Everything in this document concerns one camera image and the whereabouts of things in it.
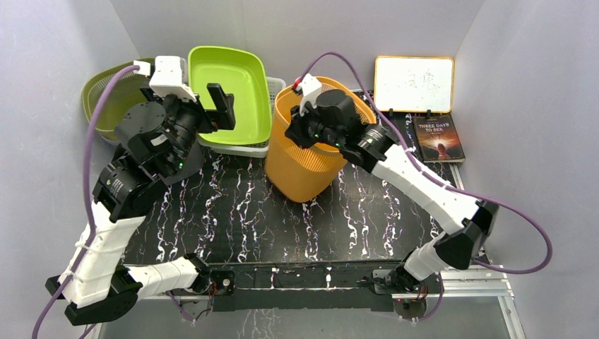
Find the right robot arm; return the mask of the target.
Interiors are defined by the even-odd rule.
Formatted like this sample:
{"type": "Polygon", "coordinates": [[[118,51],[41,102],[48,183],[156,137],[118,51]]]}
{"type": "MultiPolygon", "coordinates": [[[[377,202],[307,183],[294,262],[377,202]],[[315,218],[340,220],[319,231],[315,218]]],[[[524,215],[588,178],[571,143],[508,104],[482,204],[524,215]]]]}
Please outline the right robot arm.
{"type": "Polygon", "coordinates": [[[352,98],[340,89],[308,93],[290,110],[285,136],[300,148],[324,143],[343,159],[399,189],[427,211],[441,234],[412,250],[389,273],[364,278],[378,294],[417,292],[426,279],[447,268],[465,270],[492,231],[498,205],[454,192],[435,172],[414,160],[396,134],[361,121],[352,98]]]}

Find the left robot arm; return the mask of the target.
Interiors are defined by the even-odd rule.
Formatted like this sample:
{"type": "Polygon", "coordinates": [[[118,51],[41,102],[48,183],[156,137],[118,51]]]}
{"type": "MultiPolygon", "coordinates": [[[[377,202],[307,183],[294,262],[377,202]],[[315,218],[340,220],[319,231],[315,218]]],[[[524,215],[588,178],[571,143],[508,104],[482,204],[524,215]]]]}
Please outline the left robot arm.
{"type": "Polygon", "coordinates": [[[217,83],[207,89],[214,109],[205,109],[198,96],[159,97],[144,86],[146,101],[129,108],[115,127],[119,146],[91,194],[93,221],[66,271],[46,282],[49,292],[68,302],[65,315],[72,325],[114,321],[147,297],[176,289],[205,294],[232,279],[232,272],[211,268],[196,254],[151,266],[120,262],[131,236],[166,192],[166,179],[182,173],[198,136],[235,127],[234,95],[217,83]]]}

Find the olive green mesh basket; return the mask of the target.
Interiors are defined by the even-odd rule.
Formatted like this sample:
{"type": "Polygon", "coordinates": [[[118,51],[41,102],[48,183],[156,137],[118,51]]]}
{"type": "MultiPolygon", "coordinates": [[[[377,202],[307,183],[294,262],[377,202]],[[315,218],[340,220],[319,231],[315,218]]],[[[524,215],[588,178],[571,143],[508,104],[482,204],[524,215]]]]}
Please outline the olive green mesh basket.
{"type": "MultiPolygon", "coordinates": [[[[121,69],[132,65],[130,61],[93,76],[83,86],[81,100],[86,119],[90,121],[92,113],[104,92],[109,81],[121,69]]],[[[146,98],[140,91],[146,78],[135,73],[127,73],[115,85],[105,103],[102,114],[96,124],[96,131],[111,145],[118,145],[119,141],[114,135],[114,128],[122,121],[126,112],[133,106],[145,102],[146,98]]]]}

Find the orange mesh basket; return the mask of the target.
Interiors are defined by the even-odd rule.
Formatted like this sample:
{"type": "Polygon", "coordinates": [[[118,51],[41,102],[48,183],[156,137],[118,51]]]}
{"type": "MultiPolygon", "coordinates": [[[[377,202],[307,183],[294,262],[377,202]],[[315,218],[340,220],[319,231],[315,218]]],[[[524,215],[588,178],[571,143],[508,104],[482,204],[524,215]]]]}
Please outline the orange mesh basket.
{"type": "MultiPolygon", "coordinates": [[[[362,121],[366,122],[364,132],[377,123],[373,111],[343,84],[332,78],[316,76],[322,83],[322,92],[340,89],[354,101],[362,121]]],[[[357,142],[349,150],[338,149],[317,143],[303,149],[285,137],[291,122],[291,109],[300,105],[301,96],[289,86],[275,98],[275,116],[272,125],[270,146],[266,156],[266,175],[272,184],[288,199],[303,203],[318,196],[337,176],[347,162],[355,164],[362,160],[356,150],[357,142]]]]}

